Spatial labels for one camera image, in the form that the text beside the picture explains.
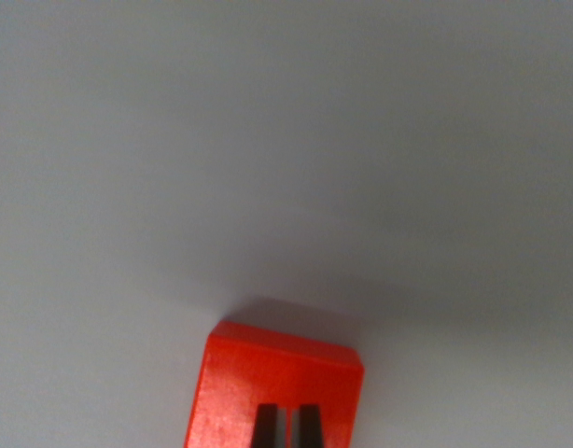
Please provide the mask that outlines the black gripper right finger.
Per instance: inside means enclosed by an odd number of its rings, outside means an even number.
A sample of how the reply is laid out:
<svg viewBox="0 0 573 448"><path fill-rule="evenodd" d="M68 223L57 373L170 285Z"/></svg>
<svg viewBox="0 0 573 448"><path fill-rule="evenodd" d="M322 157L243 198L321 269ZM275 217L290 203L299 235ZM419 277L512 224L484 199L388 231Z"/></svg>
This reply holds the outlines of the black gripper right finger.
<svg viewBox="0 0 573 448"><path fill-rule="evenodd" d="M292 448L324 448L320 407L302 404L291 414L290 446Z"/></svg>

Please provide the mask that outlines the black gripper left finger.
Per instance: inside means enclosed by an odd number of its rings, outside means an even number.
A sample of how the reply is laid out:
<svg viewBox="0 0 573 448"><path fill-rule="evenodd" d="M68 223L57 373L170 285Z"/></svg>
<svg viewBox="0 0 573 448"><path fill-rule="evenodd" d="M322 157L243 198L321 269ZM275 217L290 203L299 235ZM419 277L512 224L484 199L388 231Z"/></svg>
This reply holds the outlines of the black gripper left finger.
<svg viewBox="0 0 573 448"><path fill-rule="evenodd" d="M257 407L251 448L287 447L287 411L275 403L262 403Z"/></svg>

